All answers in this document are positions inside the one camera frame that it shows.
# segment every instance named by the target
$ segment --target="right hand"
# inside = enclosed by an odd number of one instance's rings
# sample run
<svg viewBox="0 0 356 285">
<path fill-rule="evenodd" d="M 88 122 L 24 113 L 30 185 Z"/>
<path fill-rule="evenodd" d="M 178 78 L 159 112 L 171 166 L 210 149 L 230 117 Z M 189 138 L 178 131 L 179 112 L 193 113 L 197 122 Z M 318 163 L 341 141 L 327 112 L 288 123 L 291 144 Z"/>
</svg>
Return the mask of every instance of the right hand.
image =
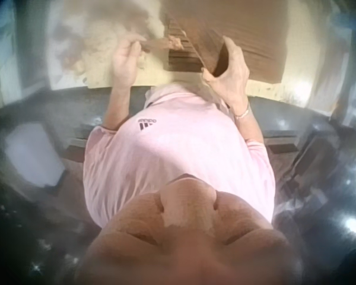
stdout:
<svg viewBox="0 0 356 285">
<path fill-rule="evenodd" d="M 137 60 L 141 54 L 140 41 L 144 37 L 129 33 L 119 40 L 113 54 L 113 86 L 118 90 L 127 90 L 132 87 L 137 77 Z"/>
<path fill-rule="evenodd" d="M 228 49 L 228 69 L 219 77 L 214 77 L 203 69 L 202 78 L 226 102 L 236 116 L 241 116 L 248 108 L 246 86 L 249 69 L 243 51 L 229 37 L 223 37 Z"/>
</svg>

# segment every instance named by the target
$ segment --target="pink shirt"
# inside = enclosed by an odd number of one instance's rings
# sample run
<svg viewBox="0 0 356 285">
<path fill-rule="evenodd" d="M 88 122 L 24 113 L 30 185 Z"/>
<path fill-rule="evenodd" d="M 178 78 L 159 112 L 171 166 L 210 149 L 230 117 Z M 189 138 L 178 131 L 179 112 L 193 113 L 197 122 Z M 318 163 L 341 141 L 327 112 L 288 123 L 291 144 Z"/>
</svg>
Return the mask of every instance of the pink shirt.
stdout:
<svg viewBox="0 0 356 285">
<path fill-rule="evenodd" d="M 96 127 L 87 142 L 88 211 L 104 227 L 133 197 L 188 173 L 244 199 L 268 221 L 275 180 L 266 148 L 245 142 L 233 120 L 178 84 L 147 94 L 148 106 L 118 132 Z"/>
</svg>

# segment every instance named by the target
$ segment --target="logo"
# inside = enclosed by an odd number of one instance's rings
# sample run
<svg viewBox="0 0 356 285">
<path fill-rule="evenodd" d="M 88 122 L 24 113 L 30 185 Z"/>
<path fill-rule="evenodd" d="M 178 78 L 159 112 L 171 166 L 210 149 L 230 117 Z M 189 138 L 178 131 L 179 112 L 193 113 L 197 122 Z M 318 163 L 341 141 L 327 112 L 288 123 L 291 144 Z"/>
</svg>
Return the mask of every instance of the logo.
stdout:
<svg viewBox="0 0 356 285">
<path fill-rule="evenodd" d="M 154 119 L 140 119 L 140 120 L 138 120 L 138 123 L 140 125 L 140 130 L 143 130 L 143 129 L 148 128 L 149 126 L 157 123 L 157 120 L 154 120 Z"/>
</svg>

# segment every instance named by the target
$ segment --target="wooden board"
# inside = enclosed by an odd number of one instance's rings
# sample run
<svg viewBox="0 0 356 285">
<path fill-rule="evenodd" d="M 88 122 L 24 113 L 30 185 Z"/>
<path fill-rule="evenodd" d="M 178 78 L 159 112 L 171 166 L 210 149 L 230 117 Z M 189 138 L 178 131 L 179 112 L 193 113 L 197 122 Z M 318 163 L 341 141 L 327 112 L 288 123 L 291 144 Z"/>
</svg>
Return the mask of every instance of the wooden board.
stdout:
<svg viewBox="0 0 356 285">
<path fill-rule="evenodd" d="M 225 35 L 243 49 L 251 79 L 281 82 L 286 60 L 287 0 L 165 0 L 163 5 L 214 75 L 227 68 Z"/>
<path fill-rule="evenodd" d="M 203 64 L 196 50 L 173 19 L 167 24 L 167 34 L 169 36 L 178 37 L 181 40 L 184 50 L 170 50 L 169 61 L 165 69 L 179 72 L 200 72 Z"/>
</svg>

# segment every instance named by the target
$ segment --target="wooden plank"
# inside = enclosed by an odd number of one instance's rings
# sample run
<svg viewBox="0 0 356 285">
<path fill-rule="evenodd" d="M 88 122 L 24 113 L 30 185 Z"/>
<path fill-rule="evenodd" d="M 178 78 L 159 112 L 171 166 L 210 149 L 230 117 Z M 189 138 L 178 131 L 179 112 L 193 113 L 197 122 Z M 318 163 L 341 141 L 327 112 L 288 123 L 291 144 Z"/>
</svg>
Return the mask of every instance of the wooden plank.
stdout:
<svg viewBox="0 0 356 285">
<path fill-rule="evenodd" d="M 228 67 L 222 35 L 244 51 L 250 79 L 280 83 L 286 61 L 287 0 L 165 0 L 174 19 L 169 32 L 185 31 L 203 65 L 215 76 Z"/>
</svg>

